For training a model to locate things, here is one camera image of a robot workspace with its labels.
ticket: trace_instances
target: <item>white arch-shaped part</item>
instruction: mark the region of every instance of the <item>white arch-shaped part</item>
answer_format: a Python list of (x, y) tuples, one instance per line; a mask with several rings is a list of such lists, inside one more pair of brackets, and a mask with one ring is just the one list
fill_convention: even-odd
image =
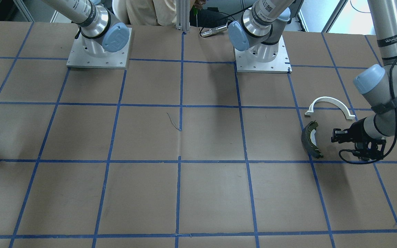
[(330, 102), (334, 105), (336, 105), (338, 108), (340, 108), (342, 110), (342, 112), (344, 113), (344, 116), (347, 120), (352, 120), (355, 119), (355, 115), (352, 115), (350, 113), (350, 111), (348, 110), (347, 106), (342, 103), (340, 100), (335, 99), (333, 97), (318, 97), (317, 99), (315, 99), (315, 101), (312, 102), (312, 104), (309, 107), (309, 110), (306, 111), (305, 115), (312, 115), (314, 113), (313, 111), (313, 107), (315, 105), (315, 103), (317, 102)]

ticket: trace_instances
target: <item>person's hand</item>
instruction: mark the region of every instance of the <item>person's hand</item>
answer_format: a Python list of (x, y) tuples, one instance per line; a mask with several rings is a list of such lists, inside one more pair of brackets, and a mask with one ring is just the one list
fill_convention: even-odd
[(201, 10), (203, 9), (203, 5), (206, 4), (206, 0), (195, 0), (194, 7)]

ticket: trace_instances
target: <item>person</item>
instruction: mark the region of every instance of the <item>person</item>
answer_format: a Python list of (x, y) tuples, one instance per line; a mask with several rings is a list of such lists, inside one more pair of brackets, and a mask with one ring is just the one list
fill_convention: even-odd
[[(190, 0), (191, 8), (203, 9), (206, 0)], [(175, 0), (122, 0), (121, 21), (131, 25), (176, 25)]]

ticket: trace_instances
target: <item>white mounting plate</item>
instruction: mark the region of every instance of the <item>white mounting plate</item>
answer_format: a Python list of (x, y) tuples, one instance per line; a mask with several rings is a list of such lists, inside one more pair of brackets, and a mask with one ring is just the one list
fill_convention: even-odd
[(270, 62), (262, 63), (251, 59), (253, 56), (249, 50), (240, 52), (235, 50), (237, 72), (258, 72), (258, 73), (288, 73), (292, 71), (289, 57), (287, 55), (284, 39), (281, 36), (279, 41), (280, 48), (277, 57)]
[(111, 52), (106, 57), (93, 57), (85, 51), (82, 38), (74, 40), (68, 56), (67, 67), (71, 68), (100, 68), (100, 69), (126, 69), (131, 43), (130, 39), (125, 47), (118, 52)]

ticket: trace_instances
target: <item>light blue joint cap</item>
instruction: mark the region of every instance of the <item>light blue joint cap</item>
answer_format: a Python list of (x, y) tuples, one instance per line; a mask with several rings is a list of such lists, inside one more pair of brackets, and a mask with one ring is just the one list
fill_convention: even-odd
[(380, 65), (375, 64), (353, 80), (359, 93), (365, 94), (375, 88), (383, 79), (386, 71)]
[(235, 49), (243, 52), (249, 49), (249, 40), (243, 27), (238, 21), (231, 22), (227, 28), (229, 39)]
[(102, 47), (108, 52), (120, 51), (130, 39), (130, 30), (123, 22), (113, 25), (104, 36)]
[(285, 9), (277, 19), (282, 22), (288, 22), (290, 20), (290, 8)]
[(90, 0), (94, 5), (98, 5), (101, 3), (101, 0)]

